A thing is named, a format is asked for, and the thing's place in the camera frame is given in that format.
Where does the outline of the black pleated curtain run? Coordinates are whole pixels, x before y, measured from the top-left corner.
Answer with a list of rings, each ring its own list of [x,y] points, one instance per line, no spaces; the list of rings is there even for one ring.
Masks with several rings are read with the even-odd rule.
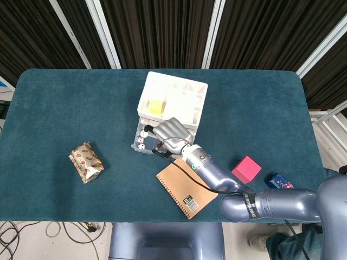
[[[347,100],[347,32],[301,81],[309,109],[333,109]]]
[[[0,0],[0,76],[11,85],[31,68],[84,67],[49,0]]]
[[[226,0],[211,69],[297,71],[347,14],[347,0]]]
[[[110,69],[110,63],[85,0],[57,0],[93,69]]]
[[[100,0],[125,69],[200,69],[214,0]]]

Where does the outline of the white aluminium frame post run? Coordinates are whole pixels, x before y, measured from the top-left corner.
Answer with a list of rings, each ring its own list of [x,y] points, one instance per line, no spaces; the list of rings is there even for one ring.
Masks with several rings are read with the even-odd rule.
[[[302,79],[321,58],[345,35],[347,32],[347,14],[337,23],[337,25],[321,41],[317,48],[309,55],[305,62],[296,71]]]
[[[226,0],[214,0],[201,69],[209,69]]]
[[[56,15],[58,16],[62,26],[64,27],[66,33],[68,34],[70,40],[72,41],[73,46],[75,47],[76,51],[78,52],[80,58],[82,59],[85,67],[87,69],[91,69],[92,66],[85,55],[78,39],[75,36],[75,33],[73,29],[71,28],[70,24],[68,23],[68,20],[66,19],[66,16],[64,15],[59,3],[57,0],[49,0],[50,5],[52,6],[53,10],[55,11]]]
[[[100,0],[85,0],[88,11],[100,38],[102,47],[112,69],[121,69],[118,53],[116,51],[111,32],[109,30]]]

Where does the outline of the person's leg in jeans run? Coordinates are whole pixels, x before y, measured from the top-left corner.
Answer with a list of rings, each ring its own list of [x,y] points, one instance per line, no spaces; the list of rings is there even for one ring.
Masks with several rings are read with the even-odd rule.
[[[323,235],[314,228],[299,233],[298,237],[310,260],[320,260]],[[275,233],[266,240],[271,260],[307,260],[295,236]]]

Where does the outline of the beige shoe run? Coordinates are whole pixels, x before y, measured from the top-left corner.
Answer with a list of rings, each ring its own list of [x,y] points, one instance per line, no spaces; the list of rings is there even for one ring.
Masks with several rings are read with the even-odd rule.
[[[251,249],[259,252],[266,251],[266,241],[269,235],[253,235],[248,239],[248,245]]]

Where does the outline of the blue-grey robot torso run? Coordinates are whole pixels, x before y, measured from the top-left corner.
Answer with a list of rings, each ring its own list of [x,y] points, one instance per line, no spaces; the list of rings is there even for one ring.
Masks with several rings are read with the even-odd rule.
[[[108,260],[226,260],[223,227],[214,222],[115,222]]]

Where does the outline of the blue floral pencil case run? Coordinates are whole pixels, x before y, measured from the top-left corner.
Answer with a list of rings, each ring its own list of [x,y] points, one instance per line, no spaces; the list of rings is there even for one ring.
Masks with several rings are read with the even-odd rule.
[[[265,182],[271,189],[293,189],[292,183],[281,174],[274,174]]]

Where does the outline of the white plastic drawer cabinet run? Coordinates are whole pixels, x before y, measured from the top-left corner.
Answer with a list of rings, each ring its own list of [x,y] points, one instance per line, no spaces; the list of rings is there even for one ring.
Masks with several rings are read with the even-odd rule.
[[[174,117],[195,135],[207,90],[207,83],[150,71],[139,99],[138,115],[159,122]],[[150,100],[163,101],[160,115],[149,112]]]

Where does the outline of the yellow block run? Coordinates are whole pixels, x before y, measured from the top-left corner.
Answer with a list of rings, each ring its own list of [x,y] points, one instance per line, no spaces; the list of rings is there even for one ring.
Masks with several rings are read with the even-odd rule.
[[[151,114],[160,115],[162,113],[163,101],[162,100],[150,100],[149,101],[149,112]]]

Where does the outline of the clear drawer with small toys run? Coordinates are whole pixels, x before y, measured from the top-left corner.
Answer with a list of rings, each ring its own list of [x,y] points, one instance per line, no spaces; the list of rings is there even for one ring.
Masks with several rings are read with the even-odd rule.
[[[140,143],[138,142],[138,138],[141,138],[140,132],[142,130],[144,130],[146,125],[151,125],[153,127],[156,127],[159,124],[160,124],[159,121],[154,121],[154,120],[150,120],[148,118],[140,117],[139,121],[138,121],[136,134],[134,137],[134,142],[131,145],[131,147],[137,152],[152,154],[152,150],[160,143],[160,140],[154,134],[148,132],[149,135],[147,138],[144,138],[144,143],[143,143],[145,145],[145,149],[139,149],[138,145]]]

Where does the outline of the gold foil snack packet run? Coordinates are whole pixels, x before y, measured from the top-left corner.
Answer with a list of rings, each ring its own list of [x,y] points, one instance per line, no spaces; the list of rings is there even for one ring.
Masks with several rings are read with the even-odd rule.
[[[94,180],[104,170],[101,160],[89,142],[84,142],[73,149],[69,159],[72,161],[84,184]]]

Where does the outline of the kraft spiral notebook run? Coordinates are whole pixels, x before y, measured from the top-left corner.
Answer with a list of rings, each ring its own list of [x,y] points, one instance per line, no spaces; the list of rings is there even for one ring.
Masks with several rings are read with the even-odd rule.
[[[206,183],[182,159],[176,159],[160,171],[157,179],[188,219],[194,218],[218,196],[202,187]]]

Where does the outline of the white blue-edged board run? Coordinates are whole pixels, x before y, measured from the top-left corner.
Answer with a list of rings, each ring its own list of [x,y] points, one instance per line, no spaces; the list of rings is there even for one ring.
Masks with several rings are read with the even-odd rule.
[[[10,91],[14,92],[15,91],[15,87],[9,83],[4,77],[0,76],[0,85],[2,87],[6,86]]]

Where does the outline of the pink cube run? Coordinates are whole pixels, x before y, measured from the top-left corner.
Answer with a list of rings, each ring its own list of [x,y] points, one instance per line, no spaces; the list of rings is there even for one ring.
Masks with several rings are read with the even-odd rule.
[[[231,173],[244,184],[250,183],[262,170],[262,167],[251,157],[244,157],[231,171]]]

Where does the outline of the teal table cloth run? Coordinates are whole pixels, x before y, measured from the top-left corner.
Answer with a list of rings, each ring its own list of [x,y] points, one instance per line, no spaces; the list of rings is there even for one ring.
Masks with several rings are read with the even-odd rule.
[[[226,171],[245,156],[249,184],[283,174],[297,188],[326,179],[298,75],[276,70],[166,69],[208,84],[195,143]],[[0,221],[184,222],[157,180],[167,161],[135,151],[146,69],[29,69],[0,135]],[[104,170],[84,184],[69,159],[89,142]]]

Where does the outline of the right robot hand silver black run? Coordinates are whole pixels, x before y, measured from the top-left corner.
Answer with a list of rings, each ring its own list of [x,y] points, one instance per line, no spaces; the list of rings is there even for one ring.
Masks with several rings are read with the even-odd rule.
[[[155,127],[145,125],[144,132],[152,133],[159,140],[155,146],[156,151],[164,147],[177,156],[181,156],[183,148],[194,142],[194,136],[176,118],[165,120]]]

